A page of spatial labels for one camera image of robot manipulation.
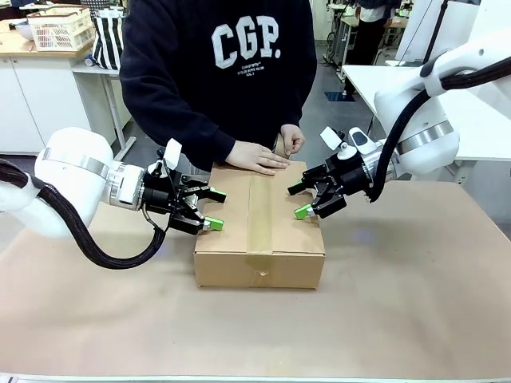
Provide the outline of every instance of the person's right hand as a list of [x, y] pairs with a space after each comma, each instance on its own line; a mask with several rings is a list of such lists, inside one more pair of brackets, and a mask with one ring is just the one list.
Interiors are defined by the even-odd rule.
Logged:
[[225, 162], [237, 168], [253, 170], [267, 176], [275, 175], [275, 170], [270, 168], [285, 169], [291, 163], [273, 154], [264, 146], [244, 141], [236, 141]]

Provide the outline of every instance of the box flap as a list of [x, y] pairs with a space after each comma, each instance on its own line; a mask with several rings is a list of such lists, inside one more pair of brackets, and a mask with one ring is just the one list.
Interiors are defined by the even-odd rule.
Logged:
[[204, 215], [223, 219], [224, 230], [200, 235], [196, 252], [324, 254], [317, 220], [298, 221], [294, 215], [295, 209], [312, 201], [312, 195], [287, 192], [305, 170], [301, 162], [275, 177], [214, 168], [210, 184], [228, 198], [225, 204], [206, 203]]

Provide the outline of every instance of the black sweatshirt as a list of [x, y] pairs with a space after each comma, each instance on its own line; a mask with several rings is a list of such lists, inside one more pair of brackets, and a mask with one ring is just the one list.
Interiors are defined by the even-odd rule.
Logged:
[[130, 0], [123, 32], [126, 106], [198, 168], [299, 124], [317, 63], [309, 0]]

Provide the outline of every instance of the brown box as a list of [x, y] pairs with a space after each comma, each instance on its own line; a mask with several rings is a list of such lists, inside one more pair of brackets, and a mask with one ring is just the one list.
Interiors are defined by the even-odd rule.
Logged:
[[199, 286], [318, 287], [325, 261], [317, 219], [298, 221], [294, 210], [312, 195], [290, 196], [306, 170], [294, 162], [275, 177], [214, 168], [210, 184], [228, 194], [225, 204], [206, 203], [204, 215], [225, 221], [224, 230], [200, 235], [195, 249]]

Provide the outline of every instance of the bowl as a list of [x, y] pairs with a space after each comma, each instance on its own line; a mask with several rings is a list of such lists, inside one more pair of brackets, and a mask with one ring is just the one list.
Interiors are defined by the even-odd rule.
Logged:
[[32, 29], [30, 26], [27, 25], [17, 25], [16, 30], [21, 34], [24, 38], [26, 38], [28, 41], [33, 41], [34, 36], [32, 35]]

